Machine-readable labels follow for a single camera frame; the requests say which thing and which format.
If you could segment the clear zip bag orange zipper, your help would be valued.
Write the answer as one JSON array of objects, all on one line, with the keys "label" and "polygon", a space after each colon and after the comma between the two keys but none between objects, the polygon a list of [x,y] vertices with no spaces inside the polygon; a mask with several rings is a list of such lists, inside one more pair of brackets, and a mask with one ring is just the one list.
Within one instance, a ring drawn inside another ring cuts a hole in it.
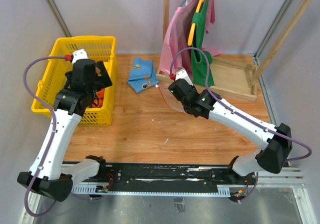
[{"label": "clear zip bag orange zipper", "polygon": [[176,100],[172,92],[168,89],[169,84],[156,84],[155,87],[159,90],[160,95],[169,108],[180,113],[185,113],[182,104]]}]

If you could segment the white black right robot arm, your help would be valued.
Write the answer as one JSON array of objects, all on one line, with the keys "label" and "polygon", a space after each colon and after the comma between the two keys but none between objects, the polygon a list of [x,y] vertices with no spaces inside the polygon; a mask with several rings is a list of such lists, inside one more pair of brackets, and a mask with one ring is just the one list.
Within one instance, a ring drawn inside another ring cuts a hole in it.
[{"label": "white black right robot arm", "polygon": [[217,177],[233,184],[257,171],[279,174],[292,150],[291,129],[285,124],[275,126],[258,120],[231,105],[219,94],[204,90],[198,93],[185,79],[168,87],[181,102],[187,114],[219,122],[240,133],[257,146],[257,150],[234,157],[226,170]]}]

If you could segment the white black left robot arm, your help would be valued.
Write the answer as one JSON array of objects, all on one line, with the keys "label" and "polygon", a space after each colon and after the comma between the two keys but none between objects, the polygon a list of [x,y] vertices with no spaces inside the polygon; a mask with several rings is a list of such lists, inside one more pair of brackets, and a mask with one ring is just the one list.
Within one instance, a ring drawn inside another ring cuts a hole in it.
[{"label": "white black left robot arm", "polygon": [[63,168],[64,155],[75,128],[90,107],[97,92],[112,86],[103,61],[87,57],[72,61],[66,72],[67,82],[57,93],[51,112],[51,127],[34,163],[28,171],[20,172],[17,182],[28,191],[55,201],[64,201],[72,188],[92,178],[97,182],[107,176],[106,161],[89,155],[82,162]]}]

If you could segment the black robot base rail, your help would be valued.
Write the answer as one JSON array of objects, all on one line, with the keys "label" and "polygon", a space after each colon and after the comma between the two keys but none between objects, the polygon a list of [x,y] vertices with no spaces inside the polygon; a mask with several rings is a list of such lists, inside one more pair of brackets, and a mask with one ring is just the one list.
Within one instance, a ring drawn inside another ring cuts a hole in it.
[{"label": "black robot base rail", "polygon": [[256,173],[232,177],[226,165],[119,163],[106,164],[101,180],[89,177],[72,188],[79,198],[108,195],[227,197],[240,202],[257,184]]}]

